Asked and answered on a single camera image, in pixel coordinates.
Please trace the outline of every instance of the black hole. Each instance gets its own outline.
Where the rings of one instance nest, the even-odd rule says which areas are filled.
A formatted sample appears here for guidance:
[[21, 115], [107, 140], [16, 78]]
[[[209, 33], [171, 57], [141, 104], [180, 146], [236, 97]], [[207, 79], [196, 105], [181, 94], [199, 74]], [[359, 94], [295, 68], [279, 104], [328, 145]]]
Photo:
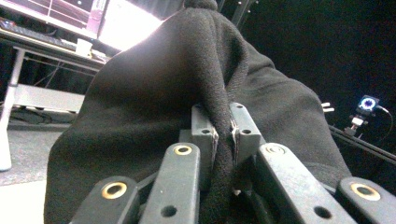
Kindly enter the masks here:
[[357, 190], [358, 190], [358, 192], [360, 192], [364, 195], [373, 195], [372, 191], [370, 191], [369, 189], [364, 188], [364, 187], [358, 187]]
[[323, 218], [331, 218], [332, 217], [332, 214], [329, 212], [329, 210], [327, 210], [324, 207], [316, 206], [314, 208], [314, 211], [320, 217], [323, 217]]
[[119, 192], [121, 190], [121, 186], [120, 185], [116, 185], [116, 186], [112, 186], [107, 190], [108, 194], [115, 194], [117, 192]]
[[168, 205], [165, 208], [163, 208], [163, 210], [161, 211], [161, 215], [163, 217], [172, 217], [176, 214], [177, 209], [172, 206], [172, 205]]
[[178, 149], [179, 152], [186, 152], [186, 151], [188, 151], [188, 150], [189, 150], [189, 149], [186, 148], [186, 147], [181, 147], [181, 148]]

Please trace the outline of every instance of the monitor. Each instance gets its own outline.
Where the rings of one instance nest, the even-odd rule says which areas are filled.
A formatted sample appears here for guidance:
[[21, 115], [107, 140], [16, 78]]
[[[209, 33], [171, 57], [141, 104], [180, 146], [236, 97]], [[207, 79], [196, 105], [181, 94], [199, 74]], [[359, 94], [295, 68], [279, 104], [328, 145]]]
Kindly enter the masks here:
[[0, 0], [0, 6], [96, 39], [106, 0]]
[[98, 40], [129, 49], [149, 37], [163, 21], [127, 0], [109, 0]]

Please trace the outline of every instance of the keyboard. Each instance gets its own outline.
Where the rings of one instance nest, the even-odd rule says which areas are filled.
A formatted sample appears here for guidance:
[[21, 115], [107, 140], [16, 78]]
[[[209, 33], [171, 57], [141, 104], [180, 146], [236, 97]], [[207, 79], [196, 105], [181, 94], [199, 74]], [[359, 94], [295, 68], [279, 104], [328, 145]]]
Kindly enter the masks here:
[[60, 47], [63, 49], [70, 49], [72, 51], [76, 51], [76, 46], [74, 46], [72, 44], [65, 43], [62, 40], [57, 39], [53, 36], [43, 35], [38, 32], [31, 31], [29, 29], [17, 26], [17, 25], [15, 25], [15, 23], [13, 21], [0, 20], [0, 27], [3, 30], [9, 31], [14, 34], [24, 35], [24, 36], [49, 43], [51, 45], [54, 45], [54, 46], [57, 46], [57, 47]]

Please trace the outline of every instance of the floor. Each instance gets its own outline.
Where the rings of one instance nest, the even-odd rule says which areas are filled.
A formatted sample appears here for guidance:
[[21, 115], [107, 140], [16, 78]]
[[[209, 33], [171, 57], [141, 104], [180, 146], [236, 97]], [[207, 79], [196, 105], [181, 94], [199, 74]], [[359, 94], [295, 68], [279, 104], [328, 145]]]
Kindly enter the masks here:
[[43, 223], [48, 156], [67, 126], [11, 121], [12, 168], [0, 173], [0, 223]]

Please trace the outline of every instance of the white table leg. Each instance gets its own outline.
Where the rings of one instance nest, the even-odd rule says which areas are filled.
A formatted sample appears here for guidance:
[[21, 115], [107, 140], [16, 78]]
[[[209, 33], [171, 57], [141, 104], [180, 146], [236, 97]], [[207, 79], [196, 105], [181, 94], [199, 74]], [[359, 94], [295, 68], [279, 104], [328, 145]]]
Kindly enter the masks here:
[[7, 127], [9, 117], [11, 116], [12, 106], [15, 101], [15, 90], [17, 89], [18, 80], [21, 74], [25, 50], [18, 49], [17, 58], [15, 59], [14, 69], [12, 70], [11, 80], [8, 83], [6, 99], [4, 102], [3, 112], [0, 120], [0, 171], [11, 169], [11, 155], [9, 153], [9, 143]]

